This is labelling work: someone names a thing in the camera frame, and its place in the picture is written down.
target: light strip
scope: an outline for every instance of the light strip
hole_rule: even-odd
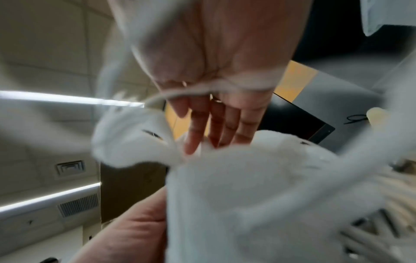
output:
[[[144,103],[131,101],[105,100],[91,97],[66,96],[27,91],[0,91],[0,99],[21,101],[62,102],[89,105],[106,105],[121,107],[144,107]]]
[[[21,208],[21,207],[28,206],[28,205],[40,203],[40,202],[50,200],[50,199],[54,199],[54,198],[57,198],[57,197],[61,197],[61,196],[64,196],[64,195],[73,194],[73,193],[80,192],[80,191],[83,191],[83,190],[99,187],[100,185],[101,185],[101,182],[95,183],[95,184],[92,184],[92,185],[86,185],[86,186],[78,187],[78,188],[75,188],[75,189],[63,191],[63,192],[56,193],[56,194],[45,195],[45,196],[42,196],[42,197],[26,200],[26,201],[11,204],[11,205],[2,206],[2,207],[0,207],[0,213],[10,211],[10,210],[13,210],[13,209],[16,209],[16,208]]]

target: air vent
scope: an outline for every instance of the air vent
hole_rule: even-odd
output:
[[[62,217],[66,218],[90,209],[98,207],[97,194],[89,195],[77,200],[58,205]]]
[[[58,177],[78,175],[85,172],[85,165],[83,161],[65,162],[57,164],[56,170]]]

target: hand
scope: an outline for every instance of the hand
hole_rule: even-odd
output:
[[[123,1],[112,0],[112,5],[123,9]],[[133,49],[161,90],[184,83],[241,90],[213,94],[220,102],[209,95],[169,101],[179,117],[192,110],[186,153],[198,147],[210,115],[208,137],[214,146],[251,142],[298,44],[310,4],[311,0],[197,1],[145,48]]]
[[[164,262],[166,188],[138,202],[98,233],[71,263]]]

